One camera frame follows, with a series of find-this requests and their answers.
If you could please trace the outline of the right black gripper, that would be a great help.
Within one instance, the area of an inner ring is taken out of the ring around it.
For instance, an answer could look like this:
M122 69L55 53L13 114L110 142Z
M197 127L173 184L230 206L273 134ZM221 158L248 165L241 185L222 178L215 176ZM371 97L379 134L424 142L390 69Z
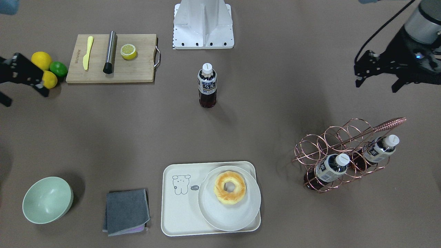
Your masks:
M16 52L12 58L0 58L0 83L17 83L34 87L43 97L49 96L49 89L43 86L43 70L27 57ZM10 107L12 99L0 92L0 103Z

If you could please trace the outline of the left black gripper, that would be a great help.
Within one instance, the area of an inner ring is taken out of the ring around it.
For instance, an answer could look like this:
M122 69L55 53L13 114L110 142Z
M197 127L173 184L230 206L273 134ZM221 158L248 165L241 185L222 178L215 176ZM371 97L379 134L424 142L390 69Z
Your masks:
M422 44L401 28L383 53L366 50L361 58L356 59L356 88L362 86L367 78L383 73L396 75L398 78L391 86L393 93L410 83L440 85L441 64L436 55L440 55L439 31L432 44Z

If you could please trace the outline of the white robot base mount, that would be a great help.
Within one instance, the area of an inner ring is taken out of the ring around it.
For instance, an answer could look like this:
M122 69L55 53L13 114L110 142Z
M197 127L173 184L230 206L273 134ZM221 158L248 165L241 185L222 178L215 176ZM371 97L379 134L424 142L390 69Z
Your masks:
M231 10L223 0L182 0L176 4L173 49L232 49Z

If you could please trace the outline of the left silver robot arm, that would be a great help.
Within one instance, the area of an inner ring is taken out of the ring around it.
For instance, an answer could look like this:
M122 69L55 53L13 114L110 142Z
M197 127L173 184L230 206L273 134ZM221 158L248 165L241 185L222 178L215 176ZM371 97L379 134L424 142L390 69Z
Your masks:
M410 83L440 85L440 9L439 0L420 1L383 53L359 51L354 60L356 87L383 73L397 76L394 93Z

